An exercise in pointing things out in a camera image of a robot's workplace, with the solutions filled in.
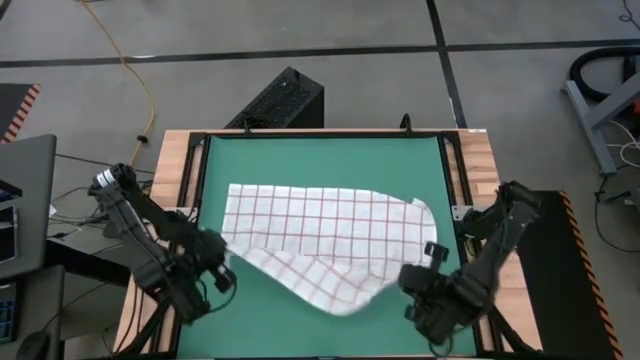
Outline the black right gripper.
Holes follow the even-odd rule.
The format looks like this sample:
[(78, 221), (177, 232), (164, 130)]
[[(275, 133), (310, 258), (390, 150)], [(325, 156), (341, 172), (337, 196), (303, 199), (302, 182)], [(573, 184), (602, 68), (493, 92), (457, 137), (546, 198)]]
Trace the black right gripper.
[(413, 299), (405, 309), (407, 320), (417, 320), (421, 313), (451, 318), (451, 283), (447, 276), (420, 265), (404, 264), (397, 281), (401, 290)]

